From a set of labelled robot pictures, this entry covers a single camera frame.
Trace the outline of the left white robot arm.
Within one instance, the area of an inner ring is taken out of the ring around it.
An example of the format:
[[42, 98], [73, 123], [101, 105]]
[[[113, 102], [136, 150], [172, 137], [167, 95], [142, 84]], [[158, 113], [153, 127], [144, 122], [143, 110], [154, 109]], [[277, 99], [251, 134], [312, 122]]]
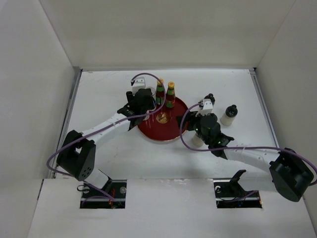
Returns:
[[96, 150], [114, 137], [138, 126], [149, 110], [155, 106], [150, 88], [139, 89], [136, 93], [126, 92], [128, 103], [105, 122], [83, 132], [70, 131], [63, 143], [68, 148], [61, 151], [56, 163], [78, 181], [85, 181], [94, 187], [99, 197], [111, 192], [111, 179], [95, 168]]

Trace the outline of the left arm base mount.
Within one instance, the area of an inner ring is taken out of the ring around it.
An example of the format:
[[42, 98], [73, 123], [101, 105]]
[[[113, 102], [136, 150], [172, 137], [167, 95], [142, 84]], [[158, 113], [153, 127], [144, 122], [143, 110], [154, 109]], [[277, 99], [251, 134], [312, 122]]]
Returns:
[[102, 188], [103, 192], [84, 183], [77, 186], [81, 193], [80, 209], [124, 209], [127, 180], [112, 180]]

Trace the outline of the clear grinder jar black top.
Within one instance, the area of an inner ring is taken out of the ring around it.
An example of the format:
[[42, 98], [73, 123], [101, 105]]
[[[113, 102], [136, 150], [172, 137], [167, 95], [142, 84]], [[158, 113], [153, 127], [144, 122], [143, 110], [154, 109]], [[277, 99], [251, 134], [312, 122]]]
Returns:
[[217, 122], [218, 117], [214, 113], [211, 113], [211, 117], [215, 122]]

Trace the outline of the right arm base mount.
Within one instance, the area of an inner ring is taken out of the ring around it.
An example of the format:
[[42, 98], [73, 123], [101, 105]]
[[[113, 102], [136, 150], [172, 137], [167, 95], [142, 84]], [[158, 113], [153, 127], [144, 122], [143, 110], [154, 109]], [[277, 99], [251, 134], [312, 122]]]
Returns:
[[245, 172], [246, 170], [239, 170], [231, 178], [219, 178], [213, 180], [215, 202], [218, 209], [262, 209], [259, 191], [246, 191], [239, 184], [240, 177]]

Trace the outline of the green-label sauce bottle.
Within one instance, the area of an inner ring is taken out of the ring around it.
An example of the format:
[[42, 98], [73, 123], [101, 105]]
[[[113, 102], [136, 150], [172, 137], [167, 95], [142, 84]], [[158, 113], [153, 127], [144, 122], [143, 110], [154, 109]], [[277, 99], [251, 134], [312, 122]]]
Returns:
[[174, 82], [169, 82], [168, 83], [168, 88], [166, 91], [166, 100], [165, 100], [165, 105], [167, 108], [173, 108], [175, 104], [175, 83]]
[[164, 80], [162, 78], [159, 79], [156, 86], [156, 106], [160, 107], [164, 100], [164, 88], [163, 88]]

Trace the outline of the silver-lid salt jar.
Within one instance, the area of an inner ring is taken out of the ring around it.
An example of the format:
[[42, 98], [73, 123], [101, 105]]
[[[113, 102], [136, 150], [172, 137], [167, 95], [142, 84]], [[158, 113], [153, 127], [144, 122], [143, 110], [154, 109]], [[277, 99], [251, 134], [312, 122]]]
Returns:
[[156, 109], [156, 91], [154, 88], [150, 88], [151, 89], [151, 94], [152, 94], [152, 98], [153, 98], [153, 108], [151, 109], [151, 111], [154, 111]]
[[147, 121], [148, 119], [149, 119], [149, 113], [150, 113], [150, 111], [149, 110], [147, 110], [147, 112], [146, 112], [146, 116], [144, 117], [144, 119], [143, 119], [143, 121]]

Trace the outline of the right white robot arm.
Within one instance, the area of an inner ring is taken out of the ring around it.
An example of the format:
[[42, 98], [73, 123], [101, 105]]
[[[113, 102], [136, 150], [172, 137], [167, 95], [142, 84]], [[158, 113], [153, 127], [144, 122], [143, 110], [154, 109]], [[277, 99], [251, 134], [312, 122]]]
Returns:
[[220, 124], [213, 113], [201, 115], [186, 111], [176, 118], [179, 130], [187, 125], [203, 144], [205, 151], [230, 161], [238, 161], [258, 168], [270, 175], [273, 191], [287, 200], [298, 202], [308, 187], [317, 183], [316, 167], [307, 159], [289, 148], [247, 146], [221, 132]]

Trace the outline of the grinder jar chrome top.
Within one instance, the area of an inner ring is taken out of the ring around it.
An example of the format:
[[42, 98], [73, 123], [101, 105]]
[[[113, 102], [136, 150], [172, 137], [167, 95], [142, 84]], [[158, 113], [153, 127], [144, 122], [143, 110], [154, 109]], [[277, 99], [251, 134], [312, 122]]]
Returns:
[[197, 147], [202, 147], [204, 145], [203, 140], [197, 134], [193, 136], [192, 143]]

